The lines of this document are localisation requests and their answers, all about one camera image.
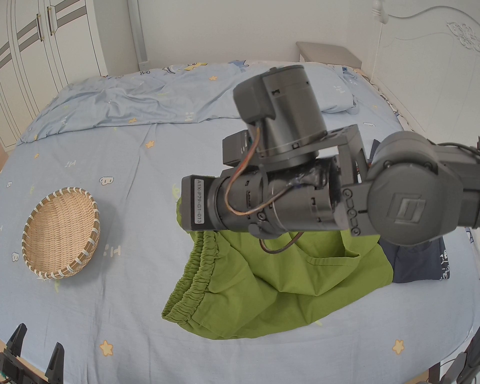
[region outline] door handle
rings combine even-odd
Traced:
[[[38,33],[38,38],[40,41],[43,41],[42,31],[40,30],[40,14],[36,14],[36,31]]]
[[[48,28],[50,30],[50,36],[53,36],[55,33],[54,30],[52,30],[52,21],[50,20],[50,11],[52,10],[52,7],[47,7],[47,17],[48,17]]]

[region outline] green fabric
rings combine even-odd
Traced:
[[[248,233],[190,235],[193,251],[162,317],[210,339],[259,337],[308,325],[393,279],[378,236],[306,232],[288,250],[270,255]],[[266,245],[281,248],[293,236]]]

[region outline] screw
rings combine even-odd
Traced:
[[[342,194],[343,194],[344,197],[347,197],[347,198],[352,197],[352,191],[348,188],[344,189]]]

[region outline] bed sheet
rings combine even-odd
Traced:
[[[175,220],[181,178],[221,172],[222,139],[244,129],[235,111],[227,113],[232,86],[269,68],[240,63],[169,67],[158,78],[181,77],[164,79],[184,86],[175,100],[159,95],[164,85],[149,74],[115,79],[112,98],[111,78],[91,79],[62,92],[32,123],[0,174],[0,338],[25,323],[24,358],[44,370],[62,343],[66,383],[404,383],[479,326],[480,284],[463,228],[445,236],[449,280],[391,284],[307,327],[212,341],[161,319],[192,249]],[[321,87],[319,68],[309,77]],[[229,85],[209,90],[209,103],[192,96],[210,86],[204,77],[223,75]],[[340,80],[356,111],[324,113],[325,122],[330,130],[357,123],[369,153],[374,138],[401,127],[361,76],[349,78],[356,84]],[[137,88],[142,97],[132,97]],[[146,89],[157,93],[157,115],[153,106],[143,110]],[[65,186],[95,197],[100,242],[82,272],[44,281],[15,254],[33,207]]]

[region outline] white headboard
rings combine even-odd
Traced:
[[[375,0],[362,69],[436,142],[480,135],[480,0]]]

